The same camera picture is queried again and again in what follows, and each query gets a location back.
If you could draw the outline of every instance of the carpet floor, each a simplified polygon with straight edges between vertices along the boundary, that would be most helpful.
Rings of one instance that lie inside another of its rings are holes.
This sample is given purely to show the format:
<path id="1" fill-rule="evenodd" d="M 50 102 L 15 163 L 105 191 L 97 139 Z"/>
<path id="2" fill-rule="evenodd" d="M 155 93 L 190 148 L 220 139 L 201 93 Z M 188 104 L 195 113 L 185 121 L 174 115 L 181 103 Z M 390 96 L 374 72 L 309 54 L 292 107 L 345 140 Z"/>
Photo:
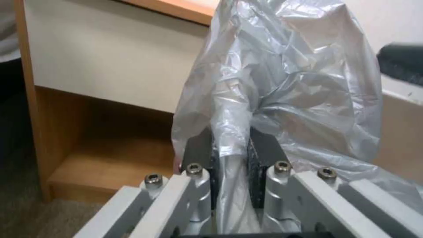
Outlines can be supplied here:
<path id="1" fill-rule="evenodd" d="M 72 237 L 101 204 L 41 198 L 34 151 L 26 146 L 0 164 L 0 237 Z"/>

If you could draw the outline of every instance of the plastic bag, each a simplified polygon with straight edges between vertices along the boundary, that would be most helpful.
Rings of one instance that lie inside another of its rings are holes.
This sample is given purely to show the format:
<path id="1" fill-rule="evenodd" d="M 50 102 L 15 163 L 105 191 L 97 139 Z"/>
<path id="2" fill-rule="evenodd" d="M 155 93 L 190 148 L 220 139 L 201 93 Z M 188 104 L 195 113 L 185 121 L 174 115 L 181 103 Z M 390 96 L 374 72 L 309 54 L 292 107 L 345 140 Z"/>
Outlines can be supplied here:
<path id="1" fill-rule="evenodd" d="M 213 131 L 222 181 L 219 233 L 259 232 L 245 168 L 250 127 L 273 134 L 296 171 L 331 166 L 423 212 L 423 190 L 370 164 L 382 111 L 379 67 L 338 0 L 225 0 L 185 83 L 172 126 L 178 158 Z"/>

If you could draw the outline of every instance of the hex socket bolt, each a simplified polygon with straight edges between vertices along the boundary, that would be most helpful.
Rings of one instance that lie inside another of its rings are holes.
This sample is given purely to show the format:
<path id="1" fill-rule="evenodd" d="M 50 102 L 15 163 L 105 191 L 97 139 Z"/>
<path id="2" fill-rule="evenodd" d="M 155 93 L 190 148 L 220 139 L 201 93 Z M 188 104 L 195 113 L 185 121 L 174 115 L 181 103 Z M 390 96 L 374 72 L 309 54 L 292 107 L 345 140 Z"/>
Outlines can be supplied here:
<path id="1" fill-rule="evenodd" d="M 318 169 L 317 176 L 328 184 L 334 184 L 336 181 L 336 171 L 330 167 L 323 167 Z"/>
<path id="2" fill-rule="evenodd" d="M 290 175 L 292 165 L 287 161 L 276 161 L 274 170 L 277 175 Z"/>
<path id="3" fill-rule="evenodd" d="M 147 189 L 157 189 L 163 184 L 163 178 L 161 174 L 148 174 L 144 178 Z"/>
<path id="4" fill-rule="evenodd" d="M 203 175 L 203 167 L 199 163 L 190 163 L 186 171 L 187 175 L 193 178 L 201 178 Z"/>

